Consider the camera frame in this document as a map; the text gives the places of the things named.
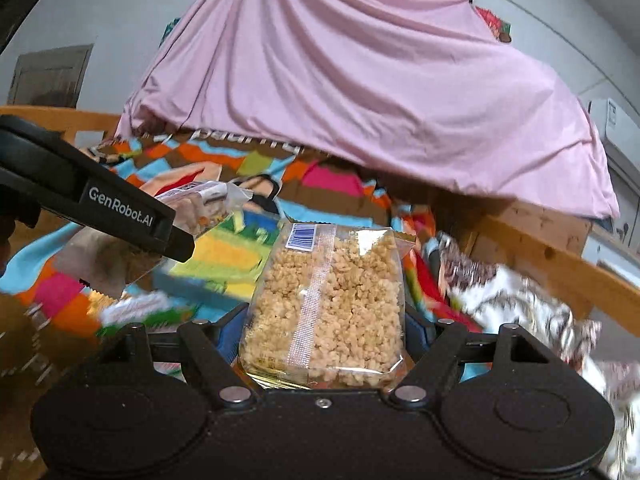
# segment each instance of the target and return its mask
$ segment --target wooden bed frame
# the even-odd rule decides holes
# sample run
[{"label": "wooden bed frame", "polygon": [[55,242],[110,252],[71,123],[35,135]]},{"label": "wooden bed frame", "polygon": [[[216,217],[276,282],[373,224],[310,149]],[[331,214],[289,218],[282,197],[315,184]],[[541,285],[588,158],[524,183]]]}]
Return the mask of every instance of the wooden bed frame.
[{"label": "wooden bed frame", "polygon": [[[119,116],[71,108],[0,107],[60,132],[73,143],[80,131],[113,136]],[[592,307],[640,336],[640,289],[581,258],[590,222],[520,202],[505,202],[433,190],[429,204],[438,227],[450,232],[476,260],[503,263],[531,276],[567,303],[577,318]]]}]

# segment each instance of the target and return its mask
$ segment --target clear plastic bag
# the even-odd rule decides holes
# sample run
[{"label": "clear plastic bag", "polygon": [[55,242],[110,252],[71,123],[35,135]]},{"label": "clear plastic bag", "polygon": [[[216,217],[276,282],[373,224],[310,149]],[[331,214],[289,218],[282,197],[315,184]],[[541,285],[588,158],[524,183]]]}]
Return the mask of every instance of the clear plastic bag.
[{"label": "clear plastic bag", "polygon": [[[227,213],[242,206],[250,192],[234,184],[191,182],[156,197],[176,210],[174,225],[197,238],[220,222]],[[114,299],[126,285],[140,279],[162,261],[124,240],[85,227],[56,255],[58,272],[87,283]]]},{"label": "clear plastic bag", "polygon": [[404,364],[400,259],[411,247],[391,229],[284,226],[250,305],[244,370],[307,387],[393,382]]}]

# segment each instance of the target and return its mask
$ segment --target food packaging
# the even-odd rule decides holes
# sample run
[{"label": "food packaging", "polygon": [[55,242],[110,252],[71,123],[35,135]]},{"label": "food packaging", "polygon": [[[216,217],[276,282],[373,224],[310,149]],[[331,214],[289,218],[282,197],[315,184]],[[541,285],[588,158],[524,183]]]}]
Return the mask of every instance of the food packaging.
[{"label": "food packaging", "polygon": [[193,318],[197,308],[159,290],[132,296],[96,313],[101,326],[97,335],[111,336],[133,322],[144,324],[148,332],[175,332],[179,325]]},{"label": "food packaging", "polygon": [[184,263],[168,258],[152,271],[153,288],[224,314],[251,301],[255,285],[285,220],[247,208],[235,209],[196,240]]},{"label": "food packaging", "polygon": [[253,377],[302,387],[382,387],[402,362],[400,259],[391,229],[287,224],[250,303],[239,359]]},{"label": "food packaging", "polygon": [[[191,182],[156,198],[175,209],[176,227],[197,238],[224,219],[228,211],[247,202],[250,192],[234,184],[210,180]],[[93,290],[120,298],[126,285],[140,279],[161,261],[161,254],[84,227],[56,255],[54,267]]]}]

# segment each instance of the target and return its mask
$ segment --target metal screw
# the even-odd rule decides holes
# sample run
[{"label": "metal screw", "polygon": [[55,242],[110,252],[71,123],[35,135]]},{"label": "metal screw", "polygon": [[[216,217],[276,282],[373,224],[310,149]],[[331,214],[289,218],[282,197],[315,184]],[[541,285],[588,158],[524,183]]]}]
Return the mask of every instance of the metal screw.
[{"label": "metal screw", "polygon": [[329,399],[318,399],[316,400],[316,406],[318,408],[328,408],[329,406],[332,405],[332,402]]},{"label": "metal screw", "polygon": [[420,402],[427,396],[427,392],[420,386],[400,386],[394,393],[404,402]]},{"label": "metal screw", "polygon": [[251,398],[251,392],[242,386],[227,386],[220,390],[220,399],[237,404]]}]

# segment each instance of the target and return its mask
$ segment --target white wall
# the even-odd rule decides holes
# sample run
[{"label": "white wall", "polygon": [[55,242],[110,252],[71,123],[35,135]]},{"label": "white wall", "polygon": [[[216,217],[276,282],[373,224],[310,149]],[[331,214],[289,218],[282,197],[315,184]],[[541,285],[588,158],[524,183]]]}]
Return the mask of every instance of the white wall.
[{"label": "white wall", "polygon": [[[119,112],[164,26],[193,0],[41,0],[0,56],[0,102],[19,54],[95,43],[78,107]],[[583,100],[613,97],[640,124],[640,61],[585,0],[474,0],[512,24],[513,44]]]},{"label": "white wall", "polygon": [[151,62],[164,28],[195,0],[40,0],[0,54],[0,104],[17,57],[25,52],[95,43],[78,108],[116,112]]}]

